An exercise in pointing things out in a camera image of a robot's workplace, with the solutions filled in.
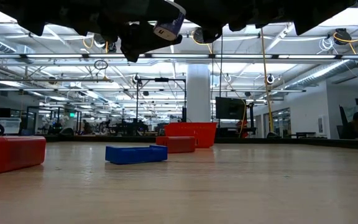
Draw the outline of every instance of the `wooden floor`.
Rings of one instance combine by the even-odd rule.
[[[0,223],[358,224],[358,150],[222,144],[116,166],[105,145],[50,143],[42,166],[0,174]]]

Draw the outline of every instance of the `red container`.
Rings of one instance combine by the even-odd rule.
[[[157,137],[156,144],[159,146],[166,146],[168,153],[186,153],[194,152],[196,140],[194,137]]]
[[[196,147],[208,148],[214,145],[217,123],[170,123],[165,126],[166,136],[193,136]]]
[[[43,163],[45,147],[44,137],[0,136],[0,173]]]

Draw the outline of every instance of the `blue plastic bin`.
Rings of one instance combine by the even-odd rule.
[[[166,146],[112,147],[106,146],[106,160],[113,164],[160,162],[168,159]]]

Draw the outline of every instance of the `ceiling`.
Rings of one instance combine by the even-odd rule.
[[[210,50],[206,45],[200,45],[193,41],[191,32],[196,25],[185,21],[180,33],[184,35],[183,41],[179,45],[166,47],[163,49],[154,50],[150,53],[155,54],[210,54]],[[351,54],[349,45],[331,44],[330,40],[325,40],[327,34],[333,34],[336,28],[346,28],[353,39],[358,39],[358,8],[349,8],[339,13],[331,19],[321,23],[318,27],[309,30],[301,36],[295,34],[295,29],[292,24],[269,24],[264,27],[265,48],[266,54],[303,54],[303,55],[324,55],[324,54]],[[213,54],[261,54],[262,53],[262,39],[259,38],[259,30],[254,26],[248,26],[239,32],[231,32],[228,27],[223,29],[223,37],[210,45]],[[104,54],[104,50],[93,43],[92,35],[87,37],[79,36],[73,29],[66,27],[55,26],[49,24],[44,30],[41,37],[29,36],[29,32],[16,24],[16,20],[0,13],[0,41],[13,45],[24,45],[31,48],[37,54]],[[116,110],[116,114],[121,113],[121,109],[134,108],[135,100],[133,96],[135,92],[123,91],[121,89],[135,88],[132,79],[135,74],[141,78],[179,78],[185,79],[187,74],[187,65],[189,63],[205,63],[214,75],[220,74],[220,61],[212,62],[211,60],[154,60],[152,58],[141,58],[137,63],[128,63],[125,59],[113,58],[107,60],[109,67],[105,70],[95,70],[92,60],[85,62],[84,60],[34,60],[32,65],[19,63],[15,60],[0,59],[0,78],[22,78],[26,74],[33,79],[46,79],[56,77],[57,79],[73,79],[72,82],[59,82],[58,84],[49,84],[47,82],[30,82],[21,85],[31,88],[87,88],[87,89],[110,89],[114,91],[99,91],[95,92],[96,99],[88,94],[81,96],[77,92],[61,92],[50,93],[42,91],[34,91],[40,99],[45,99],[46,96],[59,96],[66,98],[65,101],[47,99],[47,101],[64,103],[99,103],[99,99],[103,98],[109,103],[120,103],[121,106],[92,106],[100,110]],[[290,82],[302,73],[320,65],[322,62],[313,60],[296,60],[292,62],[273,62],[267,61],[267,73],[271,73],[276,77],[276,82],[285,83]],[[225,78],[221,83],[221,88],[238,89],[241,97],[244,96],[244,91],[247,89],[258,90],[263,89],[264,86],[264,65],[261,60],[255,60],[253,63],[242,62],[241,60],[228,60],[222,64],[222,72]],[[81,82],[77,85],[75,82],[80,82],[81,79],[103,79],[107,77],[110,82]],[[212,88],[219,88],[218,77],[214,77],[214,85]],[[0,87],[3,88],[18,88],[14,85],[6,85],[0,82]],[[150,82],[145,87],[150,89],[165,89],[165,91],[150,91],[149,96],[141,96],[144,104],[142,111],[139,114],[152,114],[153,116],[167,116],[168,114],[180,115],[180,108],[183,104],[178,99],[184,98],[184,93],[181,88],[184,88],[183,83],[155,83]],[[236,92],[224,92],[228,97],[238,97]]]

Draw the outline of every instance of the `pillar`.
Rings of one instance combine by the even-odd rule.
[[[187,121],[211,122],[211,90],[208,65],[187,68]]]

